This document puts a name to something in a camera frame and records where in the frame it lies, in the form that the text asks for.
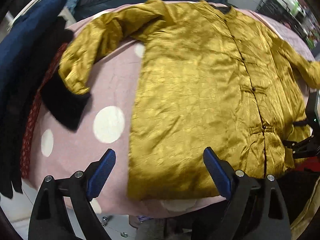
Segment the navy blue garment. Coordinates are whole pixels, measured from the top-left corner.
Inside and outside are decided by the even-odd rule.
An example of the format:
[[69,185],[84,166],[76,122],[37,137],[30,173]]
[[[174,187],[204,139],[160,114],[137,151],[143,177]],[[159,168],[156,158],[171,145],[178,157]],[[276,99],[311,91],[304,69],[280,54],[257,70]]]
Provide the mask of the navy blue garment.
[[34,42],[57,19],[67,0],[41,0],[17,19],[0,43],[0,121],[11,88],[30,57]]

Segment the floor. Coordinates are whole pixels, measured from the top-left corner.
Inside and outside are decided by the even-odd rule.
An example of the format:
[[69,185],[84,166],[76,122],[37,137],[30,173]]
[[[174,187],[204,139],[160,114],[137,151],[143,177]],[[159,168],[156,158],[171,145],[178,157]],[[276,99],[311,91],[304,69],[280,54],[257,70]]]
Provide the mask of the floor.
[[[33,205],[36,200],[37,191],[34,188],[30,187],[25,181],[23,181],[22,189],[28,200],[30,200],[30,203]],[[4,212],[7,215],[10,210],[4,210]],[[71,209],[68,209],[68,215],[76,236],[85,239],[80,225],[76,219],[75,212]],[[100,221],[102,221],[102,217],[104,216],[108,217],[107,226],[105,226],[104,228],[112,240],[135,239],[136,229],[129,225],[129,216],[97,214],[97,217]],[[29,218],[12,222],[12,225],[24,240],[28,239]],[[121,233],[126,233],[128,237],[122,237]]]

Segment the blue rubber fingertip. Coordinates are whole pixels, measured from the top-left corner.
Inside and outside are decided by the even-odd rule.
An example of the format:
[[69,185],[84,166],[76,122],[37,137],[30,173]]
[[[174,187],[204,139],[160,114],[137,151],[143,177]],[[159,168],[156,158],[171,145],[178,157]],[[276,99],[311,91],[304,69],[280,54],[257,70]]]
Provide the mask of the blue rubber fingertip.
[[227,200],[231,199],[231,181],[219,164],[219,161],[206,148],[203,152],[203,162],[207,167],[213,182],[215,183],[221,196]]
[[89,201],[99,196],[115,164],[116,153],[114,150],[109,149],[102,163],[88,180],[87,198]]

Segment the red patterned fabric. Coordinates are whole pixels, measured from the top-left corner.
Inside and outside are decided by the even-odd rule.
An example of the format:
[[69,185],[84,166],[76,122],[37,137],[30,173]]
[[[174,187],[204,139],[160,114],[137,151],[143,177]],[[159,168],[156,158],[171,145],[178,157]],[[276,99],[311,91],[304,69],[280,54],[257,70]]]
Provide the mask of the red patterned fabric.
[[26,130],[24,132],[23,140],[22,140],[22,148],[21,148],[21,156],[20,156],[20,169],[21,169],[21,177],[23,179],[27,179],[29,177],[29,169],[30,169],[30,151],[31,151],[31,142],[33,130],[36,125],[36,121],[38,118],[40,106],[41,106],[41,95],[40,91],[42,87],[47,83],[47,81],[52,77],[63,52],[66,50],[68,43],[63,43],[61,47],[58,49],[56,55],[53,57],[52,62],[44,75],[42,83],[38,88],[35,98],[32,103],[32,107],[28,116],[28,121],[26,124]]

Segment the black cuff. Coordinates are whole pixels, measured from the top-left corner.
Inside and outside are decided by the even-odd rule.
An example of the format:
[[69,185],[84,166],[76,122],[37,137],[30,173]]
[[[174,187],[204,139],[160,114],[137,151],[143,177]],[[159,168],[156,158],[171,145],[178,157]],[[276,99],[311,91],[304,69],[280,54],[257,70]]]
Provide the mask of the black cuff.
[[83,109],[91,95],[70,92],[58,72],[55,72],[42,88],[41,96],[45,106],[62,125],[70,130],[77,130]]

